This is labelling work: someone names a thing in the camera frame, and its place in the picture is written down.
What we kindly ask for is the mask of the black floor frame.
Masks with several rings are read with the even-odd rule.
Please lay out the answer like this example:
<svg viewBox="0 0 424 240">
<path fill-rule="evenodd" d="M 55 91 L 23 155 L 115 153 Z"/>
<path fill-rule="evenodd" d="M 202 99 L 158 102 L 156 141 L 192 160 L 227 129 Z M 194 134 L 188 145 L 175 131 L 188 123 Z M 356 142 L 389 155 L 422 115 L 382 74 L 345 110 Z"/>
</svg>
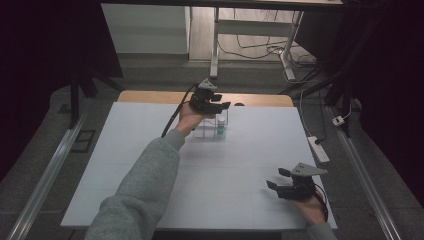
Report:
<svg viewBox="0 0 424 240">
<path fill-rule="evenodd" d="M 81 130 L 75 139 L 71 151 L 74 153 L 87 153 L 93 142 L 95 130 Z"/>
</svg>

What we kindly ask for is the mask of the white frame desk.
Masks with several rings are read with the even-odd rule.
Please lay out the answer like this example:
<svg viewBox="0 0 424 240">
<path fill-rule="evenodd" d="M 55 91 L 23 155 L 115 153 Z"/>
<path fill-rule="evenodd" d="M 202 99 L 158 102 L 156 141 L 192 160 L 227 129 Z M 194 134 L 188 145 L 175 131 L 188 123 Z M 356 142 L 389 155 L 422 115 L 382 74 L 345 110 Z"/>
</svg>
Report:
<svg viewBox="0 0 424 240">
<path fill-rule="evenodd" d="M 277 51 L 277 55 L 283 66 L 283 76 L 289 81 L 294 81 L 295 75 L 289 61 L 289 55 L 302 15 L 302 11 L 294 11 L 290 22 L 238 20 L 235 17 L 232 19 L 221 19 L 220 8 L 215 7 L 210 77 L 216 79 L 218 76 L 219 36 L 244 35 L 285 38 L 285 45 L 282 50 Z"/>
</svg>

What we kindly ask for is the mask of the black curtain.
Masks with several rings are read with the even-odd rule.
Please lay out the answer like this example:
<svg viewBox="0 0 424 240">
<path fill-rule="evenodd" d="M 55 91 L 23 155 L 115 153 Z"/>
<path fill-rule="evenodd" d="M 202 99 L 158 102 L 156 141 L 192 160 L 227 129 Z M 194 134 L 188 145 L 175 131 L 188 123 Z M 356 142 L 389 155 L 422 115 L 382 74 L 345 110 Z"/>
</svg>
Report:
<svg viewBox="0 0 424 240">
<path fill-rule="evenodd" d="M 354 66 L 363 130 L 424 207 L 424 0 L 344 0 L 381 16 Z"/>
<path fill-rule="evenodd" d="M 0 180 L 29 143 L 52 93 L 123 76 L 102 0 L 0 0 Z"/>
</svg>

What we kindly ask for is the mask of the black metal stand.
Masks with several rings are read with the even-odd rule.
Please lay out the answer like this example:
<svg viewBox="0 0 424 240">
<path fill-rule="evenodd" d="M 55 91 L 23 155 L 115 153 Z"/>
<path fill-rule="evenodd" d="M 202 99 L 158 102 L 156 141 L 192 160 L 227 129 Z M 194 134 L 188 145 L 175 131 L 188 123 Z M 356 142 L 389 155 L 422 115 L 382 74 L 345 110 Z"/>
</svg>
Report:
<svg viewBox="0 0 424 240">
<path fill-rule="evenodd" d="M 345 123 L 341 125 L 347 137 L 349 130 L 349 107 L 351 106 L 354 66 L 360 62 L 364 50 L 381 16 L 370 12 L 330 13 L 304 12 L 296 42 L 312 53 L 318 60 L 318 68 L 327 75 L 325 80 L 308 88 L 307 96 L 330 86 L 324 98 L 327 106 L 342 100 Z"/>
<path fill-rule="evenodd" d="M 94 80 L 98 79 L 109 87 L 122 92 L 125 88 L 105 74 L 95 70 L 91 67 L 79 67 L 71 74 L 70 77 L 70 91 L 71 91 L 71 121 L 69 128 L 73 129 L 80 119 L 80 100 L 79 90 L 82 90 L 85 97 L 95 98 L 98 89 L 95 86 Z"/>
</svg>

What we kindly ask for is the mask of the white power strip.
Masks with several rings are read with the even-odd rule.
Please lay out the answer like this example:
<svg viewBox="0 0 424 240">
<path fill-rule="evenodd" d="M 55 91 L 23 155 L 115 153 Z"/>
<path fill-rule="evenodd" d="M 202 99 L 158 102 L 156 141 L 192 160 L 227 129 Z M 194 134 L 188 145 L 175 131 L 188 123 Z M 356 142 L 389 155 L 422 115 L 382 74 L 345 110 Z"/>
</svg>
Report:
<svg viewBox="0 0 424 240">
<path fill-rule="evenodd" d="M 322 147 L 321 141 L 315 136 L 310 136 L 307 138 L 307 140 L 312 151 L 315 153 L 315 156 L 318 158 L 318 161 L 320 163 L 328 163 L 330 159 Z"/>
</svg>

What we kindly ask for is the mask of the clear plastic organizer box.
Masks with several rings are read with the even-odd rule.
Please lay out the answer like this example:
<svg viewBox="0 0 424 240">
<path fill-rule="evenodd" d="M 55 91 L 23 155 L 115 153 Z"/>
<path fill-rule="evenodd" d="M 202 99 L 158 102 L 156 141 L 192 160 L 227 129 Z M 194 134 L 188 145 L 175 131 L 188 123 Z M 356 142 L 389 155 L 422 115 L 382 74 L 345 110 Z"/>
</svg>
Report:
<svg viewBox="0 0 424 240">
<path fill-rule="evenodd" d="M 222 115 L 226 118 L 225 131 L 222 137 L 217 136 L 217 117 L 219 115 Z M 195 138 L 208 139 L 208 140 L 223 139 L 226 135 L 228 120 L 229 120 L 228 111 L 224 110 L 222 113 L 217 114 L 214 119 L 204 119 L 200 123 L 200 125 L 192 132 L 192 135 Z"/>
</svg>

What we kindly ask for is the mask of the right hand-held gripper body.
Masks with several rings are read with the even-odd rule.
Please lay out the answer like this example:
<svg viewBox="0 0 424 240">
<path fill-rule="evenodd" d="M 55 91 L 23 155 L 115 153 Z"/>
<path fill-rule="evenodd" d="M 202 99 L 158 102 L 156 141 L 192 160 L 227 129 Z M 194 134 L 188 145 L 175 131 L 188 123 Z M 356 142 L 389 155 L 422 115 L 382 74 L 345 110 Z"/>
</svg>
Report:
<svg viewBox="0 0 424 240">
<path fill-rule="evenodd" d="M 327 174 L 328 171 L 305 163 L 298 163 L 291 171 L 292 185 L 279 186 L 279 198 L 286 200 L 307 200 L 316 192 L 312 177 Z"/>
</svg>

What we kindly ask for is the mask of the person's right hand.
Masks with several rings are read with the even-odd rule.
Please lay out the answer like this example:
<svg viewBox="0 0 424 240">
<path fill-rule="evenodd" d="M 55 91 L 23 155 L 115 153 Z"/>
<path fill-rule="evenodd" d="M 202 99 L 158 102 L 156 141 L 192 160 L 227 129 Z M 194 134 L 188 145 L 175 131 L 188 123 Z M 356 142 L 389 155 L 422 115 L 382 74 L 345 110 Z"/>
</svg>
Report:
<svg viewBox="0 0 424 240">
<path fill-rule="evenodd" d="M 322 194 L 316 191 L 315 194 L 307 200 L 290 200 L 290 203 L 305 218 L 307 223 L 312 226 L 327 222 L 321 200 Z"/>
</svg>

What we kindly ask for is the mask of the white cabinet panel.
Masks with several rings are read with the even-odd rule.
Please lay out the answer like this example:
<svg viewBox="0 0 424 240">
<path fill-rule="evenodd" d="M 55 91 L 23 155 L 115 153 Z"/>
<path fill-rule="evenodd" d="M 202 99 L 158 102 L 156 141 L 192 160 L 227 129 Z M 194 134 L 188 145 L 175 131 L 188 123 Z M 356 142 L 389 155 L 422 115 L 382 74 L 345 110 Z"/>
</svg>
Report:
<svg viewBox="0 0 424 240">
<path fill-rule="evenodd" d="M 118 53 L 189 53 L 189 7 L 102 4 L 102 10 Z"/>
</svg>

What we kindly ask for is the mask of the person's left hand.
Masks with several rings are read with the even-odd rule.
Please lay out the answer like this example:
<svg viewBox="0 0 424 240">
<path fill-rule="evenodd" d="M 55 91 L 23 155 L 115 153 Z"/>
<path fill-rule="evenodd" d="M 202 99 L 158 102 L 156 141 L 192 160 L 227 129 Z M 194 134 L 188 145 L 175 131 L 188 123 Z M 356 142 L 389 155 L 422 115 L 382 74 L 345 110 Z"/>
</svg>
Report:
<svg viewBox="0 0 424 240">
<path fill-rule="evenodd" d="M 204 119 L 214 119 L 214 114 L 201 114 L 193 110 L 188 103 L 184 103 L 179 112 L 179 121 L 175 129 L 184 136 L 188 136 Z"/>
</svg>

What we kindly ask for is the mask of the aluminium floor rail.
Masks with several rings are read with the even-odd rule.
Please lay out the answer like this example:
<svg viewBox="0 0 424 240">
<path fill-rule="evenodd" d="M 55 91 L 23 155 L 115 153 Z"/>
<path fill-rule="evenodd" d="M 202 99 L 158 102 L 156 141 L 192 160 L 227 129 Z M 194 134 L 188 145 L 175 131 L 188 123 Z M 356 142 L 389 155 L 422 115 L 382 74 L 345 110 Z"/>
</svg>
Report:
<svg viewBox="0 0 424 240">
<path fill-rule="evenodd" d="M 380 195 L 377 185 L 373 181 L 372 174 L 367 168 L 366 161 L 370 159 L 368 144 L 362 144 L 359 139 L 353 135 L 347 136 L 341 126 L 331 124 L 335 130 L 349 162 L 358 178 L 358 181 L 367 197 L 367 200 L 373 209 L 376 219 L 387 240 L 402 240 L 401 233 L 396 225 L 389 209 Z"/>
<path fill-rule="evenodd" d="M 81 116 L 72 128 L 66 130 L 6 240 L 25 240 L 85 121 L 86 116 Z"/>
</svg>

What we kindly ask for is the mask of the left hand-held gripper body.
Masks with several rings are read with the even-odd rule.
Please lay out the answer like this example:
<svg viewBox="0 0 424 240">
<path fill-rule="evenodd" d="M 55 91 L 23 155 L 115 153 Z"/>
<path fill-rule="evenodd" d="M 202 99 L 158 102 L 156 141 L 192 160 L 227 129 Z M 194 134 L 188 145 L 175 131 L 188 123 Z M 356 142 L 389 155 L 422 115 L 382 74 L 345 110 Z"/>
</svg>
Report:
<svg viewBox="0 0 424 240">
<path fill-rule="evenodd" d="M 210 101 L 215 94 L 215 89 L 216 86 L 212 84 L 208 78 L 205 78 L 196 85 L 194 93 L 190 98 L 189 105 L 201 114 L 219 114 L 221 111 L 217 111 L 213 106 L 214 104 L 218 104 L 218 102 Z"/>
</svg>

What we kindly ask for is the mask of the white table mat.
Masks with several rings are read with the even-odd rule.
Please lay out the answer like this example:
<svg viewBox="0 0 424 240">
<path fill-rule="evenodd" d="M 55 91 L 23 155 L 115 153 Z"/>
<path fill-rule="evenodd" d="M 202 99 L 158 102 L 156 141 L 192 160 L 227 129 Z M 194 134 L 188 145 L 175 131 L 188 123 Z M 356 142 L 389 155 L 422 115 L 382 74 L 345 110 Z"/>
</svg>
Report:
<svg viewBox="0 0 424 240">
<path fill-rule="evenodd" d="M 148 143 L 158 137 L 173 104 L 113 104 L 80 183 L 61 222 L 85 228 Z M 313 164 L 294 107 L 232 107 L 223 137 L 197 129 L 180 150 L 181 161 L 161 230 L 281 231 L 306 221 L 268 182 L 290 184 L 279 169 Z"/>
</svg>

